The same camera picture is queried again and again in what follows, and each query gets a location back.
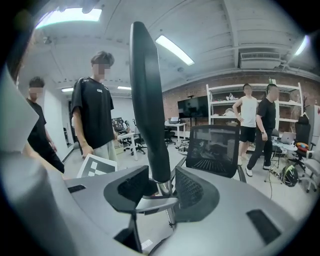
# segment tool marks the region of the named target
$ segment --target black t-shirt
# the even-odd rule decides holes
[[[39,154],[43,155],[51,150],[51,146],[46,136],[45,124],[46,119],[42,108],[37,103],[32,102],[28,98],[26,101],[30,104],[33,110],[39,115],[38,121],[35,123],[29,137],[28,142],[30,146]]]
[[[93,149],[114,139],[111,110],[114,104],[110,91],[90,77],[81,78],[74,85],[71,109],[79,107],[84,137]]]
[[[276,104],[264,98],[258,106],[257,115],[261,116],[265,131],[272,131],[276,127]]]

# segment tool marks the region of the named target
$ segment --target white tank top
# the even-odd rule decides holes
[[[241,126],[256,127],[257,99],[243,96],[241,104],[241,117],[244,119]]]

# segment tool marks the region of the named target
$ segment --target ceiling light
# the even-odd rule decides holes
[[[61,89],[61,91],[63,92],[63,93],[67,93],[67,92],[73,92],[73,88],[63,88],[63,89]]]
[[[118,89],[131,90],[131,87],[118,86]]]
[[[181,50],[164,35],[161,35],[157,40],[155,40],[155,42],[163,46],[164,48],[167,48],[170,52],[179,57],[188,66],[195,64],[195,62],[183,50]]]
[[[97,22],[101,15],[101,9],[92,9],[89,13],[83,13],[82,8],[68,8],[64,12],[55,10],[49,13],[40,23],[35,27],[36,29],[42,28],[47,25],[60,23],[60,22],[73,22],[73,21],[88,21]]]
[[[307,47],[308,43],[309,43],[309,37],[305,35],[299,49],[295,52],[294,55],[298,56],[300,53],[302,53],[303,50]]]

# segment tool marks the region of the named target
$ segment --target shoe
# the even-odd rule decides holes
[[[264,170],[266,170],[266,171],[273,171],[273,170],[274,170],[274,168],[271,167],[270,165],[269,165],[269,166],[263,165],[262,169],[264,169]]]
[[[252,177],[252,170],[249,170],[248,167],[245,168],[246,175]]]
[[[242,166],[242,157],[238,156],[238,166]]]

